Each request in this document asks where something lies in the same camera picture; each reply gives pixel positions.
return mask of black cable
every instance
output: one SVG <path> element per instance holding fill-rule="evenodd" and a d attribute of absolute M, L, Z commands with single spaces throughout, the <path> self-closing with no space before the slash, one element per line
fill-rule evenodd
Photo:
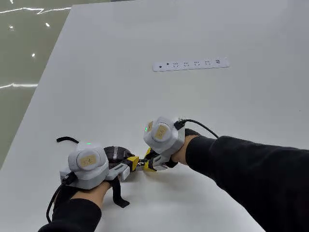
<path fill-rule="evenodd" d="M 67 174 L 61 181 L 61 185 L 56 189 L 56 191 L 54 192 L 49 204 L 48 204 L 48 207 L 47 207 L 47 210 L 46 210 L 46 218 L 47 218 L 47 221 L 48 223 L 52 222 L 50 217 L 49 217 L 49 211 L 50 211 L 50 208 L 52 207 L 53 205 L 53 202 L 55 201 L 58 193 L 61 191 L 62 187 L 65 186 L 65 185 L 70 185 L 74 180 L 77 179 L 77 176 L 75 175 L 74 172 L 70 172 L 69 174 Z"/>
<path fill-rule="evenodd" d="M 195 121 L 195 120 L 192 120 L 192 119 L 183 119 L 183 120 L 180 120 L 179 122 L 182 123 L 182 124 L 185 124 L 186 122 L 196 123 L 196 124 L 200 125 L 201 127 L 205 128 L 206 130 L 208 130 L 208 132 L 213 134 L 214 137 L 219 138 L 219 136 L 215 132 L 213 132 L 211 129 L 209 129 L 208 127 L 206 127 L 205 125 L 203 125 L 202 123 L 200 123 L 198 121 Z"/>
<path fill-rule="evenodd" d="M 62 142 L 62 141 L 67 141 L 67 140 L 72 141 L 72 142 L 74 142 L 74 143 L 76 143 L 76 144 L 79 143 L 79 141 L 77 141 L 76 139 L 73 139 L 73 138 L 68 137 L 68 136 L 60 137 L 60 138 L 57 138 L 57 139 L 56 139 L 57 143 L 60 143 L 60 142 Z"/>

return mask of wrist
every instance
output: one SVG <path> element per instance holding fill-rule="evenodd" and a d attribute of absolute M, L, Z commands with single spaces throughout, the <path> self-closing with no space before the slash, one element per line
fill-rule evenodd
<path fill-rule="evenodd" d="M 91 189 L 91 190 L 80 190 L 74 194 L 71 199 L 86 199 L 95 203 L 98 207 L 102 207 L 103 198 L 110 188 L 110 184 L 108 182 L 102 182 L 99 186 Z"/>
<path fill-rule="evenodd" d="M 198 135 L 188 135 L 185 137 L 183 146 L 180 148 L 178 152 L 176 152 L 174 155 L 171 156 L 173 162 L 180 162 L 184 165 L 187 165 L 185 159 L 186 150 L 190 141 L 195 137 L 198 137 Z"/>

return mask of electrical outlet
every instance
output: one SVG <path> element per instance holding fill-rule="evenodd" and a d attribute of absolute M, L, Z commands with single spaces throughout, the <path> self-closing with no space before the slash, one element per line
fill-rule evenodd
<path fill-rule="evenodd" d="M 229 67 L 229 63 L 227 61 L 227 58 L 216 58 L 216 59 L 213 59 L 212 67 L 213 68 L 226 68 L 226 67 Z"/>
<path fill-rule="evenodd" d="M 208 68 L 211 67 L 211 60 L 210 59 L 205 59 L 205 67 L 208 67 Z"/>
<path fill-rule="evenodd" d="M 189 69 L 211 69 L 211 68 L 226 68 L 229 67 L 227 58 L 206 58 L 194 61 L 167 61 L 156 62 L 153 64 L 153 71 L 175 71 Z"/>

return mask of floor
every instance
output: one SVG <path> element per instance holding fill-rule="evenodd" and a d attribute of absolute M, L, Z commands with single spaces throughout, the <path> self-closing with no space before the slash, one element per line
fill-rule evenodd
<path fill-rule="evenodd" d="M 71 6 L 94 2 L 0 1 L 0 168 Z"/>

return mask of black jacket sleeve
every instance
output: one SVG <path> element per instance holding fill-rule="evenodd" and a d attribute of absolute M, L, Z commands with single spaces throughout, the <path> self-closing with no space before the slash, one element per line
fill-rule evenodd
<path fill-rule="evenodd" d="M 71 199 L 53 213 L 51 223 L 39 232 L 93 232 L 101 219 L 100 208 L 86 199 Z"/>
<path fill-rule="evenodd" d="M 267 232 L 309 231 L 309 151 L 223 136 L 189 143 L 186 161 Z"/>

